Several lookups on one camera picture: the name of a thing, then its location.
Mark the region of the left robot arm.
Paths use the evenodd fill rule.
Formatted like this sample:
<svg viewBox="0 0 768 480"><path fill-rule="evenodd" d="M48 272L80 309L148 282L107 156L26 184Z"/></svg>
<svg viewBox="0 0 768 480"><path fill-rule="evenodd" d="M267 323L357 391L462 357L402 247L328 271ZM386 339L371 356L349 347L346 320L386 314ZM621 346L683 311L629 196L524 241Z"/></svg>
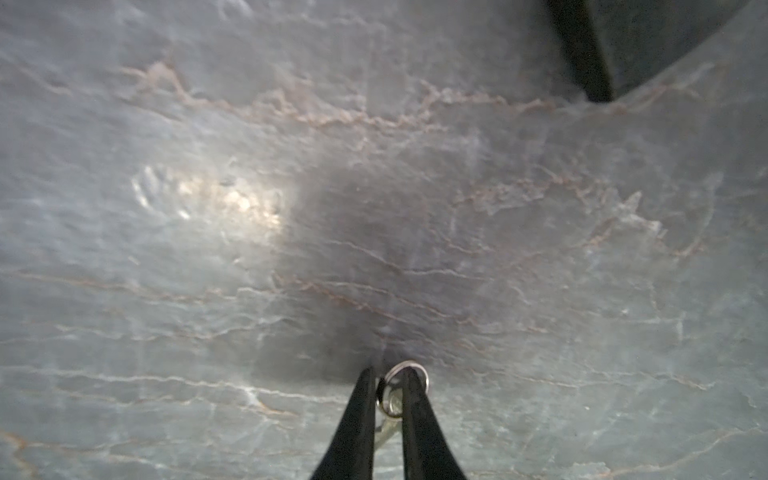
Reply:
<svg viewBox="0 0 768 480"><path fill-rule="evenodd" d="M593 103L653 79L721 29L740 0L549 0L575 82Z"/></svg>

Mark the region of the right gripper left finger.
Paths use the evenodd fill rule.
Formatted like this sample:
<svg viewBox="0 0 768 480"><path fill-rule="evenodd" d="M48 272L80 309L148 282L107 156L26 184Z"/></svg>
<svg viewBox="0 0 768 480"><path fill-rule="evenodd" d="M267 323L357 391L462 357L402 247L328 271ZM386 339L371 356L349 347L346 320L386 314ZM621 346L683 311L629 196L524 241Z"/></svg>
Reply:
<svg viewBox="0 0 768 480"><path fill-rule="evenodd" d="M376 374L364 369L355 384L342 418L312 480L373 477L376 429Z"/></svg>

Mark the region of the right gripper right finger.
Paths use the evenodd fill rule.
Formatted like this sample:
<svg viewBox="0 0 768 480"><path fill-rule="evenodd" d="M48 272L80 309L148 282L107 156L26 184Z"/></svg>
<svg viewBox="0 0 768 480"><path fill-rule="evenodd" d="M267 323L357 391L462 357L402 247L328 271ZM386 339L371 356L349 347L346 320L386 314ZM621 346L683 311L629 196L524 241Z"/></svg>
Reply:
<svg viewBox="0 0 768 480"><path fill-rule="evenodd" d="M404 478L466 480L414 369L402 372L402 386Z"/></svg>

